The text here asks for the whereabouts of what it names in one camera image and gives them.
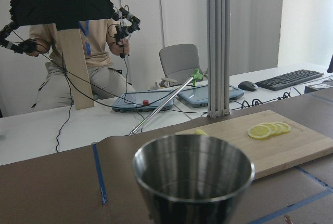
computer keyboard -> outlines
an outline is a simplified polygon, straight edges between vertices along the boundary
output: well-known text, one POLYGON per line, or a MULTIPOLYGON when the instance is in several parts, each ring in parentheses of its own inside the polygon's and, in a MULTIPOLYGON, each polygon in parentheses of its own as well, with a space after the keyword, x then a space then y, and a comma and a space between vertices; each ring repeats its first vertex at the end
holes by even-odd
POLYGON ((268 90, 281 90, 293 85, 312 80, 314 78, 321 77, 323 75, 324 74, 320 72, 298 70, 277 77, 269 78, 267 80, 256 82, 256 85, 268 90))

man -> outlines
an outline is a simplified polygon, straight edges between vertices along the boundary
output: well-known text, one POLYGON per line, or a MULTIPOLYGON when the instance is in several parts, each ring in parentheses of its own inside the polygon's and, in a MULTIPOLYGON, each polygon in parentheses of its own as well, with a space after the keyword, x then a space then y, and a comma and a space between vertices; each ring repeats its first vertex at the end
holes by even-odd
MULTIPOLYGON (((89 79, 93 84, 92 91, 102 99, 134 91, 126 79, 111 67, 111 58, 105 51, 106 44, 117 56, 121 53, 128 54, 130 51, 127 41, 115 43, 114 34, 117 24, 119 23, 112 19, 79 22, 89 79)), ((48 75, 39 88, 36 102, 33 105, 34 111, 70 105, 72 103, 70 87, 63 73, 62 47, 55 24, 31 26, 30 38, 36 39, 38 51, 28 53, 28 55, 44 54, 52 47, 49 57, 53 61, 47 64, 48 75)))

black mouse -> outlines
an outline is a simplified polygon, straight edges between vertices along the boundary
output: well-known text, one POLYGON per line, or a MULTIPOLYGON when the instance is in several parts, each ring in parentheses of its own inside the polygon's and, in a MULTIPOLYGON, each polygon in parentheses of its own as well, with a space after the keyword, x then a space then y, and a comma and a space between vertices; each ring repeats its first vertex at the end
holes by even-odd
POLYGON ((258 89, 258 85, 250 81, 243 81, 239 83, 238 88, 242 90, 255 91, 258 89))

wooden stand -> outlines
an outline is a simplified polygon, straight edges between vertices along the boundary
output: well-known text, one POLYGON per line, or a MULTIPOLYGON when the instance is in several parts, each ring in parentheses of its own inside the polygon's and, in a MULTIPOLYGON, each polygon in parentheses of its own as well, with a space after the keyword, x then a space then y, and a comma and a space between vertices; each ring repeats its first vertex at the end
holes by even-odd
POLYGON ((89 82, 89 75, 82 47, 80 29, 61 30, 58 31, 58 34, 61 40, 66 69, 77 76, 75 77, 70 73, 68 74, 70 81, 77 88, 75 89, 70 85, 72 88, 75 109, 79 110, 94 107, 94 102, 90 99, 93 97, 92 89, 90 84, 86 82, 89 82))

id badge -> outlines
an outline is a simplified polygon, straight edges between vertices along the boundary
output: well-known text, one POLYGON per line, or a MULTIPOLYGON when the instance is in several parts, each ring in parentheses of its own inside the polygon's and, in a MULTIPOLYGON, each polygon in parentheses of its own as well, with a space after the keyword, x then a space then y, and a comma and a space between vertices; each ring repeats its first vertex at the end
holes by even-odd
POLYGON ((85 43, 85 49, 87 50, 87 55, 91 56, 92 55, 92 51, 90 49, 90 44, 88 42, 85 43))

